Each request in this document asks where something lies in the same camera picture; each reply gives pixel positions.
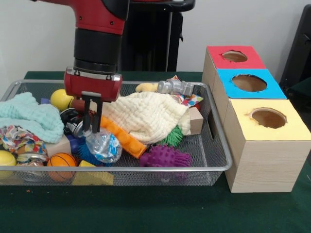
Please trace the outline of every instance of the white wall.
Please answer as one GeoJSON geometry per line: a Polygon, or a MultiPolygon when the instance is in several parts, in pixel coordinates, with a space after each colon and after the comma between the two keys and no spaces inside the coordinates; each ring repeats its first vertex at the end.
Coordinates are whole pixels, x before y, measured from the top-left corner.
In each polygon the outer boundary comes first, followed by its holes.
{"type": "MultiPolygon", "coordinates": [[[[179,71],[202,71],[205,47],[253,45],[280,78],[304,5],[309,0],[197,0],[184,13],[179,71]]],[[[73,61],[70,8],[0,0],[0,96],[28,70],[61,71],[73,61]]]]}
{"type": "Polygon", "coordinates": [[[201,71],[206,45],[252,45],[280,80],[309,0],[197,0],[184,13],[179,71],[201,71]]]}

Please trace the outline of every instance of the yellow ball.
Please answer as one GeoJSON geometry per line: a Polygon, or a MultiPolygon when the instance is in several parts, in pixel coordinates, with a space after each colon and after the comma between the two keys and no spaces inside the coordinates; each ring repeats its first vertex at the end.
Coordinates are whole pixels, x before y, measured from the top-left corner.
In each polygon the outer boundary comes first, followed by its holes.
{"type": "Polygon", "coordinates": [[[69,108],[73,96],[68,96],[64,89],[54,91],[51,96],[51,104],[57,107],[61,112],[69,108]]]}
{"type": "MultiPolygon", "coordinates": [[[[0,150],[0,166],[15,166],[15,157],[5,150],[0,150]]],[[[13,174],[12,171],[0,171],[0,180],[6,179],[13,174]]]]}

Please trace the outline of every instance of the orange toy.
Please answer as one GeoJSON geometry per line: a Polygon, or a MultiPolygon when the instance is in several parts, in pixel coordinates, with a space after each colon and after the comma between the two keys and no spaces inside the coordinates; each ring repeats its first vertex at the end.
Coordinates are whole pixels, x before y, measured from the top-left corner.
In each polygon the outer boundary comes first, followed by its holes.
{"type": "MultiPolygon", "coordinates": [[[[65,153],[57,153],[51,157],[47,166],[77,166],[75,159],[65,153]]],[[[73,171],[50,171],[49,176],[58,182],[64,182],[74,176],[73,171]]]]}
{"type": "Polygon", "coordinates": [[[111,132],[119,140],[123,149],[137,159],[139,159],[147,149],[144,144],[104,116],[102,116],[101,128],[105,128],[111,132]]]}

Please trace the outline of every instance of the blue lid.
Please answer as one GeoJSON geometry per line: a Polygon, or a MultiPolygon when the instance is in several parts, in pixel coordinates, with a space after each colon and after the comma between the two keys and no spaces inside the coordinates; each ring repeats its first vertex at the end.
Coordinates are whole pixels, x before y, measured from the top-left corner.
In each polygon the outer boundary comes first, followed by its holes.
{"type": "Polygon", "coordinates": [[[226,94],[232,99],[286,99],[267,69],[217,70],[226,94]]]}

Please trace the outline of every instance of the wooden box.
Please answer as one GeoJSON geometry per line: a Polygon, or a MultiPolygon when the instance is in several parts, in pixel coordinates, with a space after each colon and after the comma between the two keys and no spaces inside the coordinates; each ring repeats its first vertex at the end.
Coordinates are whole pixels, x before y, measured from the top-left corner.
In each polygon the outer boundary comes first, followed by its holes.
{"type": "Polygon", "coordinates": [[[218,69],[213,96],[221,123],[232,99],[286,99],[267,69],[218,69]]]}
{"type": "Polygon", "coordinates": [[[217,69],[266,69],[251,46],[208,46],[202,82],[213,91],[217,69]]]}
{"type": "Polygon", "coordinates": [[[71,154],[70,141],[65,135],[63,135],[59,143],[45,143],[45,147],[48,152],[48,157],[50,158],[57,153],[71,154]]]}
{"type": "Polygon", "coordinates": [[[225,117],[233,193],[291,192],[311,134],[289,100],[230,100],[225,117]]]}

